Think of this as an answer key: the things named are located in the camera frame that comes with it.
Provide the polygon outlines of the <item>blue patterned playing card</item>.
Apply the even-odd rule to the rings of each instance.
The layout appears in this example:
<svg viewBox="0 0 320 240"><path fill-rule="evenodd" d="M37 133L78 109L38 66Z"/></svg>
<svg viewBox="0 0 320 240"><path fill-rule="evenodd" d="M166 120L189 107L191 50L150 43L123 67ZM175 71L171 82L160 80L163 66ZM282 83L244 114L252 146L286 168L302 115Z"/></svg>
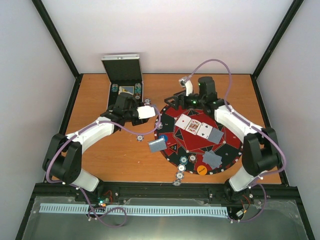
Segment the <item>blue patterned playing card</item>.
<svg viewBox="0 0 320 240"><path fill-rule="evenodd" d="M213 164L218 160L217 155L211 150L203 154L202 161L206 164Z"/></svg>
<svg viewBox="0 0 320 240"><path fill-rule="evenodd" d="M167 148L166 141L164 138L155 139L148 142L148 146L151 153L164 151Z"/></svg>
<svg viewBox="0 0 320 240"><path fill-rule="evenodd" d="M219 155L217 155L217 157L218 157L218 160L217 160L215 163L213 163L213 164L208 164L208 165L210 165L210 167L211 167L212 169L219 168L220 165L222 164L222 157L219 156Z"/></svg>

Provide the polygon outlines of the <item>poker chip stack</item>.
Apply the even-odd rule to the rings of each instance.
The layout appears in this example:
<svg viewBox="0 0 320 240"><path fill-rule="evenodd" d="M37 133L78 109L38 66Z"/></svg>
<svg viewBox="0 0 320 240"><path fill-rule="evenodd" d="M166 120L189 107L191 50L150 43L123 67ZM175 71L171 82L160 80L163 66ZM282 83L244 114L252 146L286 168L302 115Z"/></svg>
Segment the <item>poker chip stack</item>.
<svg viewBox="0 0 320 240"><path fill-rule="evenodd" d="M157 127L157 129L162 129L163 124L161 122L156 122L155 126Z"/></svg>

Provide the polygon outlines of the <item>orange big blind button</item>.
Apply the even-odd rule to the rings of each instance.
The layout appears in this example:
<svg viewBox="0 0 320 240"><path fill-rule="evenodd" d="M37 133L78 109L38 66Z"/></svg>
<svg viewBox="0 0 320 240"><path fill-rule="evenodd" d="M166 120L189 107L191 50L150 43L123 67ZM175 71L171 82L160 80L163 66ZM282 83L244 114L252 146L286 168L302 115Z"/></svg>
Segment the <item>orange big blind button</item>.
<svg viewBox="0 0 320 240"><path fill-rule="evenodd" d="M199 165L196 169L197 173L201 176L205 176L208 172L208 169L205 165Z"/></svg>

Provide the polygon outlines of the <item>ace of diamonds card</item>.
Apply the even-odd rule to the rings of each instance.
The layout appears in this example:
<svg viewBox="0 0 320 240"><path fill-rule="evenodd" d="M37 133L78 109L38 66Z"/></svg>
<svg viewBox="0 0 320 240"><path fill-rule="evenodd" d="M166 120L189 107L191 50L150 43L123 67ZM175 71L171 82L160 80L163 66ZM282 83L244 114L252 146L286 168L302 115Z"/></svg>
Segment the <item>ace of diamonds card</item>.
<svg viewBox="0 0 320 240"><path fill-rule="evenodd" d="M181 114L180 117L176 120L175 126L185 130L190 123L191 118L185 114Z"/></svg>

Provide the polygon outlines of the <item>blue small blind button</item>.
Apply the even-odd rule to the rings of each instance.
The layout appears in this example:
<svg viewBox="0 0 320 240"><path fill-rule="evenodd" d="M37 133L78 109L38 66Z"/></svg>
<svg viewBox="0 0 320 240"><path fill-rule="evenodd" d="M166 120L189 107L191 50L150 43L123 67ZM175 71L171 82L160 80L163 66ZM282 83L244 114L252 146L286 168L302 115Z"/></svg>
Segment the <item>blue small blind button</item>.
<svg viewBox="0 0 320 240"><path fill-rule="evenodd" d="M164 142L166 143L168 141L168 136L165 134L161 134L161 135L159 135L158 139L163 139Z"/></svg>

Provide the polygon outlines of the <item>blue green fifty chip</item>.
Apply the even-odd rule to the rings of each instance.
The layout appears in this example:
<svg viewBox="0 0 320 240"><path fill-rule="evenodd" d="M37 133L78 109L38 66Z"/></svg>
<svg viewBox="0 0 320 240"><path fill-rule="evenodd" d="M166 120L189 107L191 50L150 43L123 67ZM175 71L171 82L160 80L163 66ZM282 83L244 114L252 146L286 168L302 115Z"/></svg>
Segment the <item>blue green fifty chip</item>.
<svg viewBox="0 0 320 240"><path fill-rule="evenodd" d="M179 159L179 162L182 165L186 165L188 163L188 161L189 161L188 158L185 157L185 156L181 156L180 159Z"/></svg>

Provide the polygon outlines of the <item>blue orange ten chip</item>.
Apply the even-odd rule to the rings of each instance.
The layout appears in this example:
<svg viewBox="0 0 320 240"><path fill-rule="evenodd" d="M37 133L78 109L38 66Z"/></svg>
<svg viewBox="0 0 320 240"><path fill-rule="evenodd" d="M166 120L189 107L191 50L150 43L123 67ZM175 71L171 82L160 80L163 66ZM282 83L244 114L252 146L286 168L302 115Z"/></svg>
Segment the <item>blue orange ten chip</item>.
<svg viewBox="0 0 320 240"><path fill-rule="evenodd" d="M181 171L178 171L176 174L175 174L175 177L177 180L182 180L184 178L184 173L181 172Z"/></svg>
<svg viewBox="0 0 320 240"><path fill-rule="evenodd" d="M185 172L186 171L186 166L184 164L179 164L177 166L177 169L179 172Z"/></svg>

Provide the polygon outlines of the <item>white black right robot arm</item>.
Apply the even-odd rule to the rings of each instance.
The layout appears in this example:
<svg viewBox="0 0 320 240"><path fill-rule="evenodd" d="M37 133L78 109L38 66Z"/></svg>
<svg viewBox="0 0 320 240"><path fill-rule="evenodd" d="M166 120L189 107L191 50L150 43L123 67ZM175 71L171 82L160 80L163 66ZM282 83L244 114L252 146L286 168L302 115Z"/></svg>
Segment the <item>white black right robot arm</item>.
<svg viewBox="0 0 320 240"><path fill-rule="evenodd" d="M252 123L235 111L226 98L219 98L212 77L198 79L198 93L193 92L189 77L181 78L179 83L185 90L166 98L164 101L168 106L175 110L202 109L242 142L242 166L224 184L227 201L234 201L240 193L255 186L257 178L274 174L274 167L278 167L277 173L284 170L287 160L278 145L276 131Z"/></svg>

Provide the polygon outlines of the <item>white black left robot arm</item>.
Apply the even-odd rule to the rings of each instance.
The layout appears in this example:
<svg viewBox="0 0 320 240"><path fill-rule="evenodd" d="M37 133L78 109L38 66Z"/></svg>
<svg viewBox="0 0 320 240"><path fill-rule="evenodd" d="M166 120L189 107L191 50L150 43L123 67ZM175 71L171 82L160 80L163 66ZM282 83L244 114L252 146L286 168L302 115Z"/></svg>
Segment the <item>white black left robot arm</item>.
<svg viewBox="0 0 320 240"><path fill-rule="evenodd" d="M55 134L49 144L42 168L49 183L64 183L86 190L92 201L103 198L101 180L82 168L83 153L101 139L124 128L144 124L155 110L129 93L121 93L95 121L73 133Z"/></svg>

